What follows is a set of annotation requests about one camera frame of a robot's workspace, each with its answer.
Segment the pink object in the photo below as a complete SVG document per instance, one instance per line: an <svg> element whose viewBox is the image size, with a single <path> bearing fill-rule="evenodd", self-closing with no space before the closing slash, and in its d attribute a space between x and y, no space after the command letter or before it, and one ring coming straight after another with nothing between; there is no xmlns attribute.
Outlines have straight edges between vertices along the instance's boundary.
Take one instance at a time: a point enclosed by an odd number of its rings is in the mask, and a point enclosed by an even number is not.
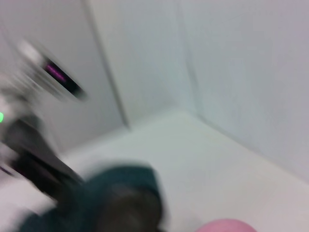
<svg viewBox="0 0 309 232"><path fill-rule="evenodd" d="M219 219L211 221L197 232L257 232L248 224L235 219Z"/></svg>

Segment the white surface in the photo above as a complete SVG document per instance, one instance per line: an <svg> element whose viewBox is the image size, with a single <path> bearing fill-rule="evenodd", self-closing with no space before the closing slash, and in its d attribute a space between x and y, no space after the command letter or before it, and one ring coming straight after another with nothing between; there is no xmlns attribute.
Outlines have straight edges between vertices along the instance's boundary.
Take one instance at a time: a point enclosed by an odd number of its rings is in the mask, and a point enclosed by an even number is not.
<svg viewBox="0 0 309 232"><path fill-rule="evenodd" d="M90 0L129 123L171 105L194 112L173 0Z"/></svg>
<svg viewBox="0 0 309 232"><path fill-rule="evenodd" d="M45 121L61 152L123 125L81 1L0 0L0 29L11 44L40 42L88 94L84 102L42 96ZM3 38L0 51L0 61L12 56Z"/></svg>
<svg viewBox="0 0 309 232"><path fill-rule="evenodd" d="M89 176L123 160L145 161L158 171L169 207L168 231L193 232L225 217L258 232L309 231L306 183L187 114L173 112L133 133L89 144L66 163ZM1 225L10 223L17 205L42 206L46 199L39 196L25 182L1 188Z"/></svg>
<svg viewBox="0 0 309 232"><path fill-rule="evenodd" d="M309 181L309 2L180 1L205 118Z"/></svg>

